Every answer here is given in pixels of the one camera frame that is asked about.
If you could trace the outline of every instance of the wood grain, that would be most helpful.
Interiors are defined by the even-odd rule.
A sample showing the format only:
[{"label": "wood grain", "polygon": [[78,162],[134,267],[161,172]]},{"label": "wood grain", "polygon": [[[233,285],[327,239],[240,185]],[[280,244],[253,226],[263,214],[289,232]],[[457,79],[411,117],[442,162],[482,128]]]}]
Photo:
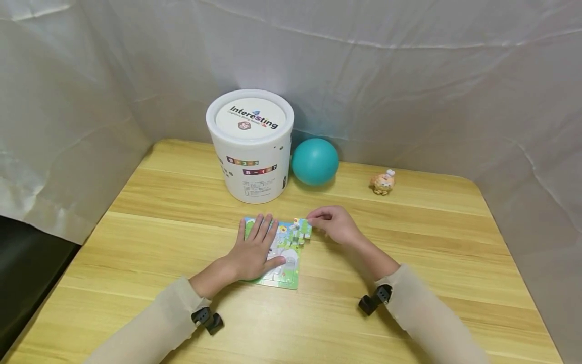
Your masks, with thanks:
[{"label": "wood grain", "polygon": [[[157,143],[5,363],[80,363],[176,277],[228,252],[241,217],[289,221],[328,204],[409,263],[492,363],[562,363],[476,185],[398,170],[391,194],[376,196],[367,182],[384,169],[341,163],[332,186],[291,179],[281,197],[250,205],[227,192],[211,145]],[[198,330],[165,363],[429,362],[386,310],[357,310],[368,288],[339,246],[316,234],[304,249],[297,291],[232,285],[213,304],[226,327]]]}]

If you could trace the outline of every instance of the black wrist strap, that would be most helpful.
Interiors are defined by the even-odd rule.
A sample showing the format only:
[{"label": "black wrist strap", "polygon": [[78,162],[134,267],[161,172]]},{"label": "black wrist strap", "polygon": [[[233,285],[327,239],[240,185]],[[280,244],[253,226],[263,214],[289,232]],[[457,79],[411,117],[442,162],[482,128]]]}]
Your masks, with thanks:
[{"label": "black wrist strap", "polygon": [[376,311],[376,308],[380,304],[386,304],[390,301],[390,296],[392,295],[392,286],[388,284],[382,284],[374,291],[372,296],[365,295],[358,303],[358,307],[364,311],[364,313],[369,316]]},{"label": "black wrist strap", "polygon": [[200,323],[204,325],[211,335],[214,335],[218,330],[224,327],[224,321],[222,321],[220,315],[217,313],[212,314],[212,311],[210,311],[210,308],[208,307],[194,312],[190,317],[195,324]]}]

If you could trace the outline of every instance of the jigsaw puzzle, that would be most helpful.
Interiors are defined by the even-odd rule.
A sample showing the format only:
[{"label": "jigsaw puzzle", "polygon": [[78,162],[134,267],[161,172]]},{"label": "jigsaw puzzle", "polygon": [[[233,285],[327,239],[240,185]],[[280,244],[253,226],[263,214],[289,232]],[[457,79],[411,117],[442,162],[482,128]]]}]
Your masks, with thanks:
[{"label": "jigsaw puzzle", "polygon": [[[244,237],[246,238],[255,223],[255,219],[246,217],[244,221],[246,223]],[[301,250],[305,241],[309,239],[311,239],[311,225],[307,220],[294,218],[293,223],[279,222],[277,235],[271,244],[267,259],[284,256],[287,263],[251,282],[271,287],[297,289]]]}]

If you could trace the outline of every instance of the left hand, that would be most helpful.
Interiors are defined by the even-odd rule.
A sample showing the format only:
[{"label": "left hand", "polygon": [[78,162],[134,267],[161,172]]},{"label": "left hand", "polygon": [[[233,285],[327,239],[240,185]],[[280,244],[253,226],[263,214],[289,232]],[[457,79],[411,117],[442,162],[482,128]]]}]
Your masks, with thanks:
[{"label": "left hand", "polygon": [[286,263],[285,258],[281,256],[266,260],[278,227],[279,221],[273,220],[271,214],[268,214],[264,219],[259,214],[249,236],[245,239],[244,219],[240,220],[239,234],[235,245],[230,253],[223,258],[227,262],[226,264],[234,270],[237,280],[253,280]]},{"label": "left hand", "polygon": [[227,285],[240,280],[253,280],[286,263],[284,257],[267,260],[269,248],[275,240],[279,222],[268,214],[265,219],[257,216],[255,223],[244,238],[244,219],[239,222],[239,234],[232,250],[222,258],[214,261],[203,271],[190,278],[192,288],[201,297],[212,299]]}]

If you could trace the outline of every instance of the beige sleeve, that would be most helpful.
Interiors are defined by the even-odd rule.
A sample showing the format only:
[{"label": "beige sleeve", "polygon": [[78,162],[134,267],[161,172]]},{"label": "beige sleeve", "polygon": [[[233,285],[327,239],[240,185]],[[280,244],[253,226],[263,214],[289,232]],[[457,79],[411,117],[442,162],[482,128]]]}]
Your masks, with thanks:
[{"label": "beige sleeve", "polygon": [[488,364],[485,351],[468,328],[403,264],[394,274],[376,282],[389,284],[392,296],[386,304],[400,327],[408,332],[438,364]]},{"label": "beige sleeve", "polygon": [[191,314],[210,301],[199,297],[184,277],[163,290],[152,304],[99,346],[86,364],[159,364],[188,339],[196,325]]}]

